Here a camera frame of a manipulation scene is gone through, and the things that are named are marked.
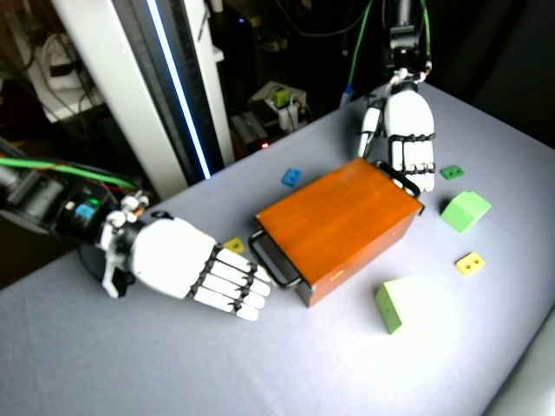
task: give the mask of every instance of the green lego brick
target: green lego brick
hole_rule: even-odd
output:
[[[441,176],[447,180],[460,178],[465,174],[465,171],[457,165],[452,165],[440,170]]]
[[[385,282],[375,294],[375,301],[378,304],[378,309],[382,314],[388,332],[393,334],[402,325],[402,322],[388,291],[388,283]]]
[[[283,108],[289,105],[291,92],[287,88],[280,88],[274,91],[271,100],[277,108]]]
[[[449,202],[441,217],[458,232],[463,232],[476,224],[491,207],[476,192],[464,191]]]

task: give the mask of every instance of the blue light strip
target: blue light strip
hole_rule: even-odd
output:
[[[164,54],[164,59],[166,60],[167,68],[170,71],[170,76],[172,77],[172,83],[177,92],[177,98],[180,101],[181,110],[185,116],[185,121],[189,128],[189,133],[193,139],[194,149],[199,157],[200,167],[205,175],[206,179],[210,178],[210,171],[208,170],[208,165],[206,164],[205,154],[202,152],[202,147],[200,146],[199,135],[197,134],[197,129],[193,123],[193,117],[191,116],[191,110],[187,104],[185,98],[185,93],[183,92],[183,86],[181,85],[180,76],[178,75],[177,68],[175,66],[175,61],[173,60],[172,50],[170,49],[170,44],[167,41],[166,31],[164,30],[164,24],[160,18],[160,12],[158,11],[158,5],[156,0],[147,0],[148,9],[150,10],[150,16],[153,19],[154,28],[156,29],[156,34],[158,35],[158,40],[160,41],[160,46],[162,47],[162,52]]]

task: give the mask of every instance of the yellow block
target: yellow block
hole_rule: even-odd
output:
[[[486,262],[478,253],[470,253],[455,263],[459,272],[464,276],[471,276],[486,265]]]
[[[239,237],[234,237],[231,240],[226,241],[224,243],[224,247],[226,247],[228,250],[236,252],[237,254],[241,254],[243,251],[245,251],[245,245]]]

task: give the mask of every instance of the black handle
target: black handle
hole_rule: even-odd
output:
[[[398,171],[385,163],[383,160],[377,160],[376,162],[374,162],[374,166],[385,172],[390,178],[401,182],[405,188],[408,188],[413,193],[413,196],[415,198],[418,198],[420,196],[420,188],[416,186],[414,182],[408,180],[405,176],[401,175]]]
[[[254,253],[254,256],[257,258],[258,262],[261,263],[264,268],[268,271],[268,273],[270,274],[271,278],[274,280],[274,282],[276,282],[277,286],[284,288],[284,289],[288,289],[288,288],[292,288],[294,286],[297,286],[299,283],[301,283],[303,281],[303,277],[301,276],[301,274],[298,272],[297,269],[295,269],[295,266],[289,262],[289,260],[287,260],[292,269],[294,269],[297,274],[298,277],[293,279],[293,280],[286,280],[286,279],[279,279],[276,275],[276,273],[274,273],[274,270],[271,269],[270,265],[268,264],[268,262],[266,262],[264,260],[264,256],[256,249],[255,247],[255,243],[258,242],[258,240],[261,240],[264,237],[268,237],[268,234],[266,233],[265,230],[258,230],[256,232],[254,232],[253,234],[251,234],[251,236],[249,237],[249,248],[251,249],[252,253]],[[287,258],[287,256],[281,251],[281,249],[278,247],[277,244],[276,245],[276,249],[279,250],[279,252],[281,253],[282,256],[284,256],[284,258]]]

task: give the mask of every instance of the light green cube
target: light green cube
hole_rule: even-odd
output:
[[[401,325],[401,317],[395,308],[389,286],[392,282],[385,282],[375,294],[375,301],[382,314],[385,326],[390,334],[393,334]]]
[[[441,213],[441,217],[458,232],[468,230],[482,218],[492,205],[476,192],[461,192]]]

